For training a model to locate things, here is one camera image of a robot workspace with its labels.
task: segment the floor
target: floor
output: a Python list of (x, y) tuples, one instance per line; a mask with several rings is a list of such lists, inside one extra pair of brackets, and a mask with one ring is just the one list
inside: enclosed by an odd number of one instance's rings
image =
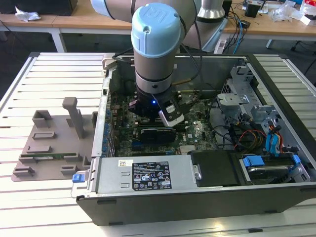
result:
[[(0, 42), (0, 98), (18, 74), (29, 53), (56, 52), (54, 43), (46, 33), (7, 32), (8, 40)], [(120, 52), (131, 47), (130, 36), (64, 34), (68, 52)], [(276, 41), (271, 49), (266, 49), (266, 40), (245, 39), (237, 53), (285, 54), (303, 73), (316, 56), (316, 44), (304, 42), (290, 51), (295, 41)], [(307, 78), (316, 82), (316, 64)]]

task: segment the power supply label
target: power supply label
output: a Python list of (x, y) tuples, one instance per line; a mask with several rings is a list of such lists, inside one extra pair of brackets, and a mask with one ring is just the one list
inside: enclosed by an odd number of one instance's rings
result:
[(133, 163), (133, 190), (171, 189), (169, 163)]

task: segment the plastic bag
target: plastic bag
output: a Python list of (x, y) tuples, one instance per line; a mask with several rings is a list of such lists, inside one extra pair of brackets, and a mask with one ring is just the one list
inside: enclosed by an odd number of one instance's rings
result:
[(279, 9), (270, 11), (269, 16), (274, 22), (284, 21), (284, 20), (292, 21), (292, 18), (290, 17), (290, 15), (295, 10), (296, 10), (295, 8), (291, 7), (291, 1), (286, 0), (285, 3), (280, 6)]
[(21, 20), (21, 21), (34, 21), (34, 20), (39, 20), (40, 16), (37, 12), (25, 12), (25, 11), (21, 11), (19, 10), (17, 7), (15, 7), (16, 10), (16, 17)]
[(316, 15), (316, 0), (303, 0), (300, 12), (303, 15)]

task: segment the circuit board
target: circuit board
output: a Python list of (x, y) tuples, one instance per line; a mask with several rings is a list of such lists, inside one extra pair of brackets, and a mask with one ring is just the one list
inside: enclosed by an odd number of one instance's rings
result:
[[(167, 144), (143, 144), (139, 140), (139, 134), (144, 127), (138, 123), (146, 123), (148, 119), (142, 118), (128, 110), (128, 104), (134, 97), (115, 96), (112, 101), (112, 114), (114, 131), (118, 136), (116, 143), (116, 157), (134, 156), (163, 156), (184, 155), (187, 150), (211, 150), (218, 149), (215, 137), (211, 136), (205, 115), (208, 111), (210, 100), (200, 100), (185, 114), (185, 120), (181, 129), (176, 129), (175, 139)], [(182, 94), (180, 103), (192, 100), (191, 94)], [(147, 126), (146, 129), (162, 128), (159, 126)]]

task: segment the robotic arm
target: robotic arm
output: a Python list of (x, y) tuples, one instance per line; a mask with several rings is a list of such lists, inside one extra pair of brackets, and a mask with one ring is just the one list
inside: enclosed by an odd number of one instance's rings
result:
[(130, 110), (143, 117), (158, 115), (167, 127), (184, 120), (183, 111), (171, 92), (176, 52), (188, 35), (223, 20), (223, 0), (202, 0), (197, 13), (194, 0), (91, 0), (96, 12), (132, 23), (138, 98)]

